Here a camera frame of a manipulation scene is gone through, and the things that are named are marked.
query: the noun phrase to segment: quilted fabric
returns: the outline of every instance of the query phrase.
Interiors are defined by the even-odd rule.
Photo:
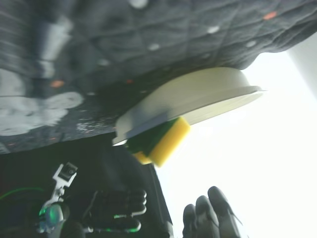
[[[113,132],[177,76],[316,31],[316,0],[1,0],[0,153]]]

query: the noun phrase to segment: orange dot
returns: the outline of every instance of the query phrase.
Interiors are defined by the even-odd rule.
[[[63,85],[64,85],[64,81],[61,81],[61,80],[55,80],[51,83],[51,87],[53,88],[59,88]]]
[[[267,15],[265,15],[265,16],[263,17],[263,19],[264,19],[264,20],[270,20],[270,19],[272,19],[272,18],[275,18],[276,15],[277,15],[277,12],[276,12],[276,11],[272,11],[272,12],[268,13]]]

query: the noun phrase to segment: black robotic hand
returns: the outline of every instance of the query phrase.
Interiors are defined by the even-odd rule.
[[[184,238],[247,238],[242,223],[222,193],[213,186],[208,197],[200,196],[196,206],[189,204],[184,209]]]
[[[87,192],[65,202],[70,208],[71,219],[94,231],[137,232],[141,223],[135,216],[146,212],[143,190]]]

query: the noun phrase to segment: green wire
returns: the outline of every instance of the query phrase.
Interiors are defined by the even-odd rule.
[[[5,193],[4,195],[0,196],[0,200],[4,199],[5,197],[7,197],[13,193],[24,191],[24,190],[37,190],[37,191],[44,192],[44,189],[42,189],[40,187],[22,187],[22,188],[17,188],[15,190],[12,190],[12,191]]]

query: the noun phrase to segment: yellow sponge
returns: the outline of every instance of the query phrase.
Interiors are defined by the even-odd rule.
[[[190,130],[180,117],[128,139],[126,147],[142,164],[162,166]]]

